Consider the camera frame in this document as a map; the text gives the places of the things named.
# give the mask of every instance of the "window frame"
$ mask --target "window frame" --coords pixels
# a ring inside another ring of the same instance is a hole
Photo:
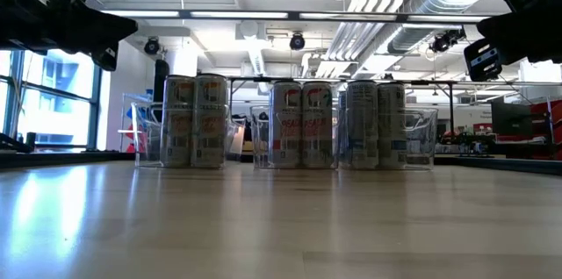
[[[71,144],[36,144],[36,147],[65,147],[65,148],[96,148],[97,144],[97,124],[99,113],[99,93],[101,88],[101,75],[102,69],[98,65],[94,65],[94,75],[92,78],[92,91],[91,97],[82,97],[71,92],[60,89],[50,88],[48,86],[39,85],[33,82],[24,82],[24,56],[25,51],[12,51],[10,75],[0,75],[0,80],[6,81],[8,84],[8,96],[6,97],[6,112],[4,117],[4,124],[0,125],[0,130],[3,133],[10,135],[12,132],[17,132],[19,115],[17,112],[18,99],[16,98],[15,83],[21,92],[26,89],[34,89],[39,92],[54,95],[62,98],[78,100],[90,104],[90,118],[88,120],[88,139],[86,145],[71,145]]]

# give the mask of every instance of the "energy drink can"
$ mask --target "energy drink can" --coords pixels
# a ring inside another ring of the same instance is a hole
[[[347,133],[347,91],[340,91],[338,93],[338,123],[337,123],[337,136],[338,136],[338,159],[339,163],[344,168],[349,167],[347,160],[347,146],[348,146],[348,133]]]
[[[354,81],[347,89],[346,158],[356,169],[375,169],[378,165],[377,84]]]
[[[216,74],[195,78],[191,165],[219,168],[225,160],[227,79]]]
[[[164,82],[160,163],[164,167],[190,164],[191,126],[193,121],[192,77],[169,75]]]
[[[381,168],[400,169],[406,165],[405,96],[404,85],[400,82],[378,86],[378,162]]]
[[[295,168],[300,164],[302,103],[300,83],[282,81],[270,91],[270,164]]]
[[[331,168],[336,164],[332,113],[329,82],[305,82],[302,88],[302,162],[307,168]]]

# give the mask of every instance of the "wooden table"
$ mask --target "wooden table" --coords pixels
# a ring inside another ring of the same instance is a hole
[[[560,278],[562,180],[433,172],[0,172],[1,278]]]

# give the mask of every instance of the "window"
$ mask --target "window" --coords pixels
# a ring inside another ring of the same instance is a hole
[[[11,51],[0,51],[0,75],[10,75]]]
[[[84,54],[0,51],[0,131],[38,149],[96,146],[101,68]]]
[[[89,122],[90,103],[26,89],[18,132],[37,133],[37,144],[85,146]]]
[[[66,91],[80,97],[92,95],[94,63],[84,54],[49,50],[47,56],[25,51],[24,81]]]
[[[6,118],[6,99],[8,97],[8,84],[0,82],[0,132],[4,127],[4,120]]]

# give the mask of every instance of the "dome camera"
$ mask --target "dome camera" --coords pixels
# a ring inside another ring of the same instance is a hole
[[[291,50],[299,51],[305,47],[305,38],[302,37],[302,33],[294,33],[289,43]]]
[[[160,43],[158,43],[158,37],[148,38],[147,44],[144,45],[144,52],[149,55],[156,55],[160,51]]]

